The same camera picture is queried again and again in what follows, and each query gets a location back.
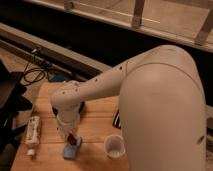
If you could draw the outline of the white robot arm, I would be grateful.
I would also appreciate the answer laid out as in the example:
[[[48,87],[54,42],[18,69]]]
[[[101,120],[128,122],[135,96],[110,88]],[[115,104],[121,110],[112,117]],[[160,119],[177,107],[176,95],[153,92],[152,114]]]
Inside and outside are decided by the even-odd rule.
[[[205,171],[206,102],[191,55],[161,45],[51,97],[60,129],[77,127],[84,101],[117,96],[129,171]]]

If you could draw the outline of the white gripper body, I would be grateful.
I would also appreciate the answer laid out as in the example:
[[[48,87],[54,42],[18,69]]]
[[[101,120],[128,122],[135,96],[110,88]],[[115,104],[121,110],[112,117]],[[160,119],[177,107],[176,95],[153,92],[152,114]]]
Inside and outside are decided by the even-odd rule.
[[[77,114],[73,119],[68,122],[63,121],[60,116],[56,117],[58,130],[63,136],[68,136],[69,134],[76,134],[78,130],[78,124],[80,123],[80,115]]]

